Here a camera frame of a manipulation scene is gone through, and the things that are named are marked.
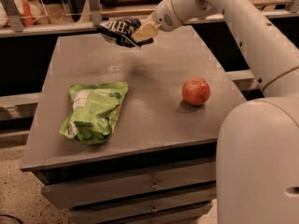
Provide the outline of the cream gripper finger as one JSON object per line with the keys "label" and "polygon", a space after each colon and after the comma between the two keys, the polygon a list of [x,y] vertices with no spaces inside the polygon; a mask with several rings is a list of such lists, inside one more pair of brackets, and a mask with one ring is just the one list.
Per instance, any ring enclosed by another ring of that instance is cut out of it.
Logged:
{"label": "cream gripper finger", "polygon": [[131,35],[131,38],[136,42],[142,42],[158,35],[160,24],[155,21],[142,21],[141,26]]}

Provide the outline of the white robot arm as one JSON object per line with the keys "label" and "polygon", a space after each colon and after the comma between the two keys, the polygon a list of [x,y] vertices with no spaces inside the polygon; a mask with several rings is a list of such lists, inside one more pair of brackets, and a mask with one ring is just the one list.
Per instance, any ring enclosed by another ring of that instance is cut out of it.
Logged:
{"label": "white robot arm", "polygon": [[135,41],[211,10],[223,16],[263,98],[221,125],[216,157],[218,224],[299,224],[299,50],[249,0],[164,0]]}

